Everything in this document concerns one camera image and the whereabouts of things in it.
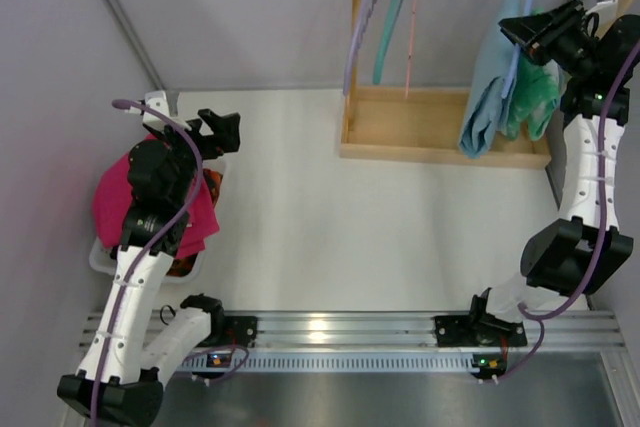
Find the light blue trousers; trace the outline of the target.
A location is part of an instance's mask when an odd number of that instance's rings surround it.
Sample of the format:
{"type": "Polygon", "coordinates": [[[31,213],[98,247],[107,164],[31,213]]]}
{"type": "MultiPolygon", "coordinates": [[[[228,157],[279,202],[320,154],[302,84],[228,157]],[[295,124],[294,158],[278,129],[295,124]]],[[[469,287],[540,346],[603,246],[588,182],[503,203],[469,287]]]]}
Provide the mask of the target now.
{"type": "Polygon", "coordinates": [[[503,0],[483,38],[476,56],[458,147],[471,159],[485,155],[508,116],[514,90],[514,45],[501,33],[498,23],[515,17],[520,0],[503,0]]]}

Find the magenta trousers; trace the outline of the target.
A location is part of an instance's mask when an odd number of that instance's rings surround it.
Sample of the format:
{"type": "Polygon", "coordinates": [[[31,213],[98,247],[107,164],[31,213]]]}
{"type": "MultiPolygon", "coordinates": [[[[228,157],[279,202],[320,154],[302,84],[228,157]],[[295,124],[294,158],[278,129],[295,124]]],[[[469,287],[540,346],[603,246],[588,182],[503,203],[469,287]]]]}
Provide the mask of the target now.
{"type": "Polygon", "coordinates": [[[92,201],[97,237],[105,248],[113,248],[120,240],[125,215],[132,202],[127,182],[128,155],[125,154],[101,177],[92,201]]]}

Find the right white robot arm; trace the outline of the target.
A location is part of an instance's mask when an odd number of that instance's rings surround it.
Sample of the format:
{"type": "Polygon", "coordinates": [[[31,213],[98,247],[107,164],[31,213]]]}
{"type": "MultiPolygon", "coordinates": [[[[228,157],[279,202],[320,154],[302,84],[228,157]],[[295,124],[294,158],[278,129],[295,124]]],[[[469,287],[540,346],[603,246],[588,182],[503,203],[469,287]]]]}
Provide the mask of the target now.
{"type": "Polygon", "coordinates": [[[524,318],[545,320],[596,292],[630,257],[615,212],[617,152],[629,120],[627,83],[639,62],[639,18],[623,15],[602,36],[600,16],[578,0],[551,11],[500,21],[502,33],[542,66],[555,61],[569,76],[561,97],[566,166],[559,217],[526,244],[520,273],[473,298],[467,327],[492,345],[516,340],[524,318]],[[535,309],[552,295],[554,311],[535,309]]]}

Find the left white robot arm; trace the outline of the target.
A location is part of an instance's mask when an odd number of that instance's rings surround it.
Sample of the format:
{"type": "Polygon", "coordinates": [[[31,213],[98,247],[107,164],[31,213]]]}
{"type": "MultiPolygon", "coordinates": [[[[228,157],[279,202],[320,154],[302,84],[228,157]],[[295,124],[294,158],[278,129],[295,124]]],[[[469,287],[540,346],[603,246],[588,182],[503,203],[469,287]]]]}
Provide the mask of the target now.
{"type": "Polygon", "coordinates": [[[201,109],[180,126],[147,105],[138,108],[165,126],[152,129],[126,157],[132,201],[112,287],[86,355],[57,387],[58,397],[93,426],[151,425],[178,367],[196,347],[213,346],[225,331],[221,301],[199,294],[187,297],[164,330],[145,341],[155,297],[205,179],[203,163],[239,150],[241,117],[201,109]]]}

